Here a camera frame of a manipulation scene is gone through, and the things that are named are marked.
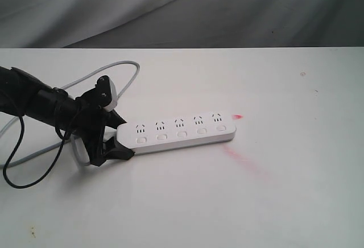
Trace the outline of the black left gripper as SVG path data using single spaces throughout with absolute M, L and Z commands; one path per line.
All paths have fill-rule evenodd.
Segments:
M 113 109 L 106 111 L 96 104 L 95 88 L 72 99 L 64 100 L 64 139 L 72 135 L 81 138 L 89 163 L 102 165 L 106 160 L 129 160 L 134 151 L 123 146 L 113 136 L 103 142 L 105 127 L 116 130 L 126 121 Z

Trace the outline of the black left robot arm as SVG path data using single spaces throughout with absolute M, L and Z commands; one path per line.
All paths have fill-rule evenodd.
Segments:
M 107 75 L 101 76 L 91 90 L 72 98 L 21 69 L 1 68 L 1 111 L 26 115 L 81 138 L 94 166 L 134 156 L 116 137 L 104 140 L 106 127 L 117 129 L 125 123 L 114 110 L 116 105 L 115 86 Z

